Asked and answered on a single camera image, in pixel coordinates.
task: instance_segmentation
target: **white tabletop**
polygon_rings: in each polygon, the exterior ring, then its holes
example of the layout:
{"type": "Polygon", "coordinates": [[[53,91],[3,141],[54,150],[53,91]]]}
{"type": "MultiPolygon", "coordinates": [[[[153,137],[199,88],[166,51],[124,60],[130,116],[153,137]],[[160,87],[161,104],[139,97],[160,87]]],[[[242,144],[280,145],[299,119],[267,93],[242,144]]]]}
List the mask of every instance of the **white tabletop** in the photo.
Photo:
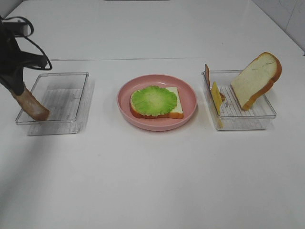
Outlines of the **white tabletop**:
{"type": "Polygon", "coordinates": [[[17,15],[56,60],[304,54],[251,0],[29,0],[17,15]]]}
{"type": "MultiPolygon", "coordinates": [[[[264,131],[216,131],[204,99],[204,63],[241,69],[245,58],[53,61],[53,73],[95,81],[87,126],[71,135],[26,136],[0,88],[0,228],[304,228],[305,64],[279,59],[267,93],[277,118],[264,131]],[[122,117],[118,90],[151,73],[195,90],[198,109],[180,128],[150,132],[122,117]]],[[[25,70],[27,87],[39,73],[25,70]]]]}

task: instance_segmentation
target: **plastic tray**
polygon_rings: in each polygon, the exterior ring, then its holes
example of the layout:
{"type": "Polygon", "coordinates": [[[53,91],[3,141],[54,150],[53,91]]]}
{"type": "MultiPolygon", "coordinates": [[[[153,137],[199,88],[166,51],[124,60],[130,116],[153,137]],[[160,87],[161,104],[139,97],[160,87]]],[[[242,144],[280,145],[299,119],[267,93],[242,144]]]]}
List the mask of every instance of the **plastic tray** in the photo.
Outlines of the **plastic tray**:
{"type": "Polygon", "coordinates": [[[202,72],[203,92],[207,100],[214,126],[217,130],[263,130],[276,118],[276,112],[265,95],[260,96],[248,111],[243,111],[235,97],[230,82],[242,70],[209,71],[211,85],[217,82],[218,88],[225,95],[221,104],[220,115],[217,113],[206,71],[202,72]]]}
{"type": "Polygon", "coordinates": [[[31,89],[33,96],[47,109],[47,121],[35,121],[20,110],[17,125],[28,126],[28,135],[74,134],[86,124],[93,86],[88,73],[40,74],[31,89]]]}

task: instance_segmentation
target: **bread slice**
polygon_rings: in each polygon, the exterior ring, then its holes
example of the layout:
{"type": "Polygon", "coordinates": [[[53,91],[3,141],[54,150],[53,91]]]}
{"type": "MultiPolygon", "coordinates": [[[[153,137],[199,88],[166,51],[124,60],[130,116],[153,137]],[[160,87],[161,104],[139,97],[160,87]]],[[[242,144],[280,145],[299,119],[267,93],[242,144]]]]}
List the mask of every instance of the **bread slice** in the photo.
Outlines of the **bread slice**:
{"type": "Polygon", "coordinates": [[[268,52],[260,54],[231,82],[240,107],[248,110],[273,86],[281,73],[281,63],[275,56],[268,52]]]}
{"type": "Polygon", "coordinates": [[[178,87],[166,87],[166,89],[169,90],[170,92],[175,93],[176,96],[177,96],[177,106],[174,109],[172,109],[169,113],[161,114],[161,115],[158,115],[158,116],[140,114],[139,112],[136,111],[136,109],[134,108],[134,106],[132,104],[132,96],[134,94],[134,92],[133,92],[132,95],[130,96],[130,111],[131,111],[132,115],[135,116],[136,118],[146,118],[146,119],[153,119],[153,118],[182,119],[183,118],[183,110],[182,110],[182,106],[181,106],[181,102],[180,102],[178,87]]]}

